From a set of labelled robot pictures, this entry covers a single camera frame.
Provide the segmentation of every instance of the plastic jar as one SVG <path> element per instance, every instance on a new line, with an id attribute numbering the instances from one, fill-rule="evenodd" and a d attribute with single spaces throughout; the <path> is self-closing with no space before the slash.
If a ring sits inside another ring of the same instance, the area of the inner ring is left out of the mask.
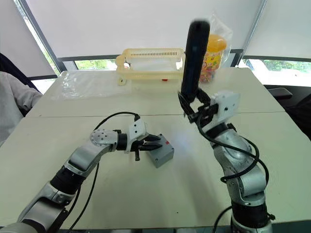
<path id="1" fill-rule="evenodd" d="M 226 40 L 215 34 L 208 37 L 207 51 L 203 59 L 200 81 L 203 83 L 210 82 L 219 68 L 224 50 L 227 47 Z"/>

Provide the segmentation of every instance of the silver robot arm segment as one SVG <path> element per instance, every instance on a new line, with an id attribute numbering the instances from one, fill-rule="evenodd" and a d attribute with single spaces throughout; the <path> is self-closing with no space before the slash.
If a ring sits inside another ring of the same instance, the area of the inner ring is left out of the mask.
<path id="1" fill-rule="evenodd" d="M 233 232 L 270 233 L 272 227 L 264 193 L 268 179 L 265 179 L 256 164 L 259 151 L 254 144 L 254 156 L 251 153 L 251 142 L 240 137 L 232 124 L 226 123 L 234 116 L 240 95 L 222 91 L 210 98 L 198 86 L 208 36 L 208 22 L 191 23 L 185 51 L 184 76 L 178 93 L 179 102 L 190 123 L 196 123 L 200 134 L 211 143 L 215 158 L 223 168 L 225 177 L 221 180 L 226 183 L 231 197 Z M 197 112 L 190 106 L 196 98 L 203 104 Z"/>
<path id="2" fill-rule="evenodd" d="M 158 140 L 159 137 L 147 133 L 146 125 L 140 118 L 129 126 L 127 133 L 94 130 L 89 140 L 72 153 L 53 179 L 26 206 L 17 223 L 0 229 L 0 233 L 56 232 L 68 216 L 65 207 L 104 154 L 115 150 L 134 151 L 136 160 L 139 160 L 139 150 L 161 147 L 156 143 Z M 145 141 L 155 142 L 145 145 Z"/>

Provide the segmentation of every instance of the clear plastic wrap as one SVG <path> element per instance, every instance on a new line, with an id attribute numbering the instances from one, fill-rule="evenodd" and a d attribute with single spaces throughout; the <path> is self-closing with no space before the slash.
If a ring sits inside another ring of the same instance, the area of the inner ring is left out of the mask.
<path id="1" fill-rule="evenodd" d="M 131 93 L 131 81 L 120 85 L 115 71 L 79 70 L 64 72 L 52 100 L 76 100 Z"/>
<path id="2" fill-rule="evenodd" d="M 216 15 L 209 18 L 210 32 L 207 51 L 204 56 L 200 81 L 209 82 L 215 71 L 228 59 L 233 32 Z"/>

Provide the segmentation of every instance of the black handheld object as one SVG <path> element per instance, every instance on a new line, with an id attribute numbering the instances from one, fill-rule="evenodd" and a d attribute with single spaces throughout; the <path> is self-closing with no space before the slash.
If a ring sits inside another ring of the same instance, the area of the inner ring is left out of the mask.
<path id="1" fill-rule="evenodd" d="M 206 21 L 194 21 L 188 31 L 186 45 L 186 62 L 181 94 L 188 102 L 193 102 L 197 92 L 199 78 L 206 53 L 209 36 L 209 23 Z"/>

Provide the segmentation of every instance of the trees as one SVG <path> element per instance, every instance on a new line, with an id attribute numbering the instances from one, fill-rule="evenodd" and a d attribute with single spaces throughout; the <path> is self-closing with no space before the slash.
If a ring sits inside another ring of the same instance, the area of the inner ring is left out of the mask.
<path id="1" fill-rule="evenodd" d="M 78 69 L 106 69 L 106 60 L 85 60 L 85 61 L 75 61 Z"/>
<path id="2" fill-rule="evenodd" d="M 294 62 L 279 60 L 261 60 L 268 70 L 281 71 L 282 69 L 296 69 L 304 73 L 311 73 L 310 62 Z"/>
<path id="3" fill-rule="evenodd" d="M 52 60 L 52 58 L 50 57 L 50 55 L 48 54 L 48 52 L 44 49 L 43 51 L 43 55 L 45 56 L 45 58 L 47 59 L 48 63 L 50 64 L 50 66 L 52 67 L 52 69 L 54 70 L 55 74 L 57 76 L 60 75 L 60 72 L 58 70 L 58 68 L 56 67 L 54 61 Z"/>

